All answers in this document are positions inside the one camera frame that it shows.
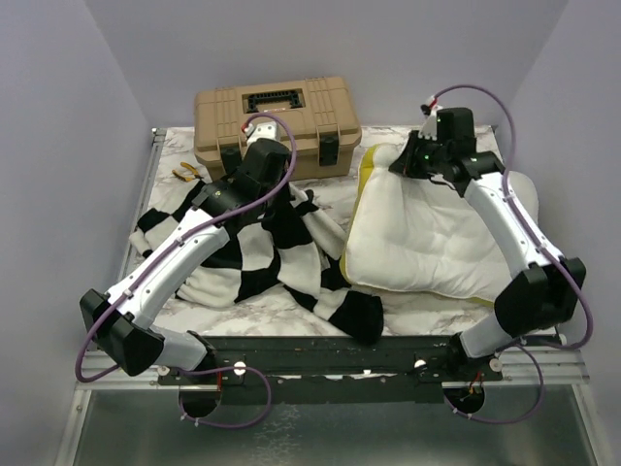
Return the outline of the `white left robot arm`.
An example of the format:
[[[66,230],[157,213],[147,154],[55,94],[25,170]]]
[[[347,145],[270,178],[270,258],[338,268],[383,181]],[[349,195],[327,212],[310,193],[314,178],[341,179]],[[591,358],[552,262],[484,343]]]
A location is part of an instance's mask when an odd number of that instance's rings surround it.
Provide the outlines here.
[[[129,376],[155,364],[179,368],[194,383],[213,374],[214,360],[200,337],[158,329],[163,305],[192,272],[246,226],[258,222],[287,186],[297,161],[294,146],[259,138],[238,168],[205,184],[176,229],[128,277],[80,300],[86,340]]]

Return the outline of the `white pillow yellow edge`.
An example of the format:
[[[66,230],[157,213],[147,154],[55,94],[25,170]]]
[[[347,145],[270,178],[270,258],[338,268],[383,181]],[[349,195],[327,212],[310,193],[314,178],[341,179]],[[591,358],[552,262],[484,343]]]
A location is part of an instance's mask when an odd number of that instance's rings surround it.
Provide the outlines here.
[[[488,228],[450,187],[390,172],[399,154],[378,144],[362,157],[343,276],[379,290],[494,302],[510,274]]]

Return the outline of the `black white checkered pillowcase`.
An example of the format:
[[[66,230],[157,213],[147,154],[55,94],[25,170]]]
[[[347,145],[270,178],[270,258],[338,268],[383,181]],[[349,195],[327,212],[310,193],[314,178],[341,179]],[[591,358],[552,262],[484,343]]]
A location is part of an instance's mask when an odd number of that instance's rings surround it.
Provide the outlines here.
[[[155,322],[210,336],[347,335],[375,344],[378,296],[354,289],[339,266],[345,233],[310,190],[282,190],[273,216],[244,228],[174,292]]]

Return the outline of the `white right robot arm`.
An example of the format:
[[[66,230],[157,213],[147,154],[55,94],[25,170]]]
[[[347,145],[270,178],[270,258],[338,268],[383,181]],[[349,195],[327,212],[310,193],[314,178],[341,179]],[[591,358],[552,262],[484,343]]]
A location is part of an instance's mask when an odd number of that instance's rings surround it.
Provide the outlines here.
[[[447,372],[466,380],[481,358],[536,330],[568,321],[586,276],[579,258],[547,244],[508,182],[508,171],[491,151],[476,149],[468,108],[421,107],[426,121],[409,133],[389,170],[406,178],[446,182],[477,212],[503,254],[511,281],[494,302],[494,313],[450,340]]]

